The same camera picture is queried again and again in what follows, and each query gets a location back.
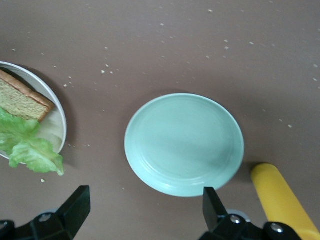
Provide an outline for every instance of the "screw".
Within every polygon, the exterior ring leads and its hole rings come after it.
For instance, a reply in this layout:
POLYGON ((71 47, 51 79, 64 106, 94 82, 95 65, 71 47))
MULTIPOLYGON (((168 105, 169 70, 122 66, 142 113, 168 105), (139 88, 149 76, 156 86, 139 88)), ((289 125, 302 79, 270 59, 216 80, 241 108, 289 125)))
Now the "screw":
POLYGON ((231 215, 230 220, 231 220, 231 222, 233 222, 233 223, 235 223, 235 224, 241 223, 240 218, 237 217, 236 215, 231 215))
POLYGON ((43 223, 48 221, 51 218, 51 214, 47 213, 47 214, 43 214, 40 218, 39 218, 39 222, 43 223))
POLYGON ((280 234, 284 232, 284 229, 279 224, 276 224, 276 223, 272 223, 271 228, 273 231, 280 233, 280 234))
POLYGON ((1 222, 1 223, 0 223, 0 230, 4 229, 7 225, 8 225, 8 222, 7 222, 7 221, 1 222))

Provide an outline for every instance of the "lettuce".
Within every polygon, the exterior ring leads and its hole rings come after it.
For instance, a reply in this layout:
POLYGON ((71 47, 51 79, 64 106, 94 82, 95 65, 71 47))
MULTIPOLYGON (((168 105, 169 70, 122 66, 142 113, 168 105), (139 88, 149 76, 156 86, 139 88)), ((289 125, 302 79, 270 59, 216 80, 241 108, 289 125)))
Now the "lettuce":
POLYGON ((51 142, 37 138, 40 123, 23 120, 0 108, 0 150, 9 156, 10 167, 24 163, 36 173, 64 174, 63 157, 53 150, 51 142))

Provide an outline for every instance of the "brown tabletop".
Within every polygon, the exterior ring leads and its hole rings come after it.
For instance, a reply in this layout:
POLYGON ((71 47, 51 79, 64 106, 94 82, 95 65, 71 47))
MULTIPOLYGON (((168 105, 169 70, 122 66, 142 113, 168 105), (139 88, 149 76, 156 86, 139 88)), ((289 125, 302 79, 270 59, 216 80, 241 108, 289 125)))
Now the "brown tabletop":
POLYGON ((0 219, 21 226, 89 185, 77 240, 198 239, 202 197, 150 188, 124 150, 141 106, 192 93, 224 106, 243 132, 243 164, 217 191, 226 208, 262 227, 250 167, 268 162, 320 228, 318 0, 0 0, 0 61, 52 88, 68 131, 64 176, 0 157, 0 219))

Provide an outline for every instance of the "yellow cylinder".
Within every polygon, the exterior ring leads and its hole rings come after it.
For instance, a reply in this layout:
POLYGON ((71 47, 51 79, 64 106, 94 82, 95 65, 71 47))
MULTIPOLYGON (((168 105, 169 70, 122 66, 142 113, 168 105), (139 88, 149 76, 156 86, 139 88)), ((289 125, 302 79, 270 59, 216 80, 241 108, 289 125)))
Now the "yellow cylinder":
POLYGON ((269 222, 287 224, 302 240, 320 240, 316 226, 275 166, 261 163, 251 178, 269 222))

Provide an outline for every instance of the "bread slice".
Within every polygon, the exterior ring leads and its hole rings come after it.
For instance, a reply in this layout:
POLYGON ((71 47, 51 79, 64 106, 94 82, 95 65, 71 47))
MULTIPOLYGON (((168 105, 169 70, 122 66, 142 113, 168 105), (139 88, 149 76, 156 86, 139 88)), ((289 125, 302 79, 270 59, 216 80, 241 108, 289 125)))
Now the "bread slice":
POLYGON ((41 122, 55 104, 0 70, 0 108, 24 120, 41 122))

